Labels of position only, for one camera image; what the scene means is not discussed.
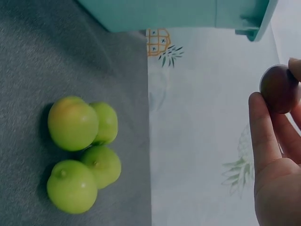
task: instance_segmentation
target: gray cloth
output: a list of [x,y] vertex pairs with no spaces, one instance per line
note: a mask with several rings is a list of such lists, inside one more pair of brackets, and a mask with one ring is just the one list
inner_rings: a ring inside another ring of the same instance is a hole
[[[70,215],[47,197],[51,103],[76,95],[117,111],[119,180]],[[108,33],[72,0],[0,0],[0,226],[150,226],[147,54],[140,33]]]

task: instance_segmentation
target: pineapple pattern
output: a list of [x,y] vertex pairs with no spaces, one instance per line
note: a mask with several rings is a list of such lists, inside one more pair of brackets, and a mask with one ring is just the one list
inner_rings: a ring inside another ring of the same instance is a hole
[[158,57],[162,61],[162,67],[171,65],[174,67],[177,59],[181,58],[183,47],[172,45],[170,34],[166,29],[147,29],[147,56]]
[[250,126],[247,125],[238,141],[238,160],[223,164],[227,171],[222,185],[230,186],[230,195],[238,193],[242,197],[243,190],[254,181],[254,160],[251,142]]

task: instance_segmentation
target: yellow-green fruit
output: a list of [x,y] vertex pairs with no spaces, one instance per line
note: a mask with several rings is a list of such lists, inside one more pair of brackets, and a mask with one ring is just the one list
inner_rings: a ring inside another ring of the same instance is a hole
[[64,97],[53,104],[48,115],[48,128],[53,141],[67,151],[89,146],[98,132],[94,109],[79,97]]
[[47,182],[51,202],[71,214],[88,211],[96,201],[97,187],[88,167],[75,160],[57,163]]
[[88,148],[81,161],[88,166],[95,177],[98,189],[114,183],[121,174],[121,162],[116,153],[105,146]]
[[98,117],[98,133],[93,144],[109,144],[117,136],[118,119],[115,110],[105,102],[91,103]]

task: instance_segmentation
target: teal plastic container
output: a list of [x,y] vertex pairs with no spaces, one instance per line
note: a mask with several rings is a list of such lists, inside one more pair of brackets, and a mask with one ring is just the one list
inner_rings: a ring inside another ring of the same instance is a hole
[[78,0],[111,32],[170,27],[235,29],[250,41],[264,34],[278,0]]

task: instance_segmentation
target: red fruit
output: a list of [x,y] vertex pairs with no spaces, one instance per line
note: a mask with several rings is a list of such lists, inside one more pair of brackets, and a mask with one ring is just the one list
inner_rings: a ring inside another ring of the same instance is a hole
[[260,92],[268,107],[277,113],[290,112],[300,101],[301,86],[285,65],[275,65],[262,76]]

